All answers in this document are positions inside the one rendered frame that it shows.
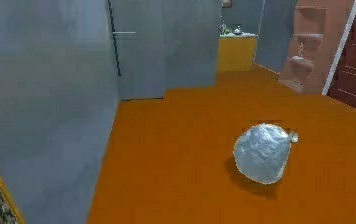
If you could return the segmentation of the yellow kitchen counter cabinet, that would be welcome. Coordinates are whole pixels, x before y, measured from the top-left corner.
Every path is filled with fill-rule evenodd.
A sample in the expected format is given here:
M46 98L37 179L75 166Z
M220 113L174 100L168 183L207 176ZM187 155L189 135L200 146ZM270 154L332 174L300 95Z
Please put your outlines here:
M251 69L256 47L256 35L221 35L219 38L217 71L244 72Z

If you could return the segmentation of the grey room door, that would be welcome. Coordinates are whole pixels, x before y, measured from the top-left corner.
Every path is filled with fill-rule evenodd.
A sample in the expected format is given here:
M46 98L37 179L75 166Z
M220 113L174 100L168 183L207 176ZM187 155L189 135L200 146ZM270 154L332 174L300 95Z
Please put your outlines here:
M162 98L165 92L162 0L108 0L122 100Z

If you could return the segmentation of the pale grey tied rubbish bag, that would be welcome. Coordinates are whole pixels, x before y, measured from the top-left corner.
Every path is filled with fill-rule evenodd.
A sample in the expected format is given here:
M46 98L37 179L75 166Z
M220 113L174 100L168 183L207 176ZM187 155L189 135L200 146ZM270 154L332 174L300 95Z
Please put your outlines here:
M235 165L248 179L262 185L278 182L286 168L291 144L298 141L295 131L261 123L239 136L233 146Z

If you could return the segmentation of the salmon pink shelf unit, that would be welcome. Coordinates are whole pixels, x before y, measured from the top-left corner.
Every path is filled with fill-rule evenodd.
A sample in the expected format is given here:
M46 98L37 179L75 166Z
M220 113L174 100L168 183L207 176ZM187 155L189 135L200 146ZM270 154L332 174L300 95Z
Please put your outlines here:
M321 94L356 0L297 0L294 33L279 82Z

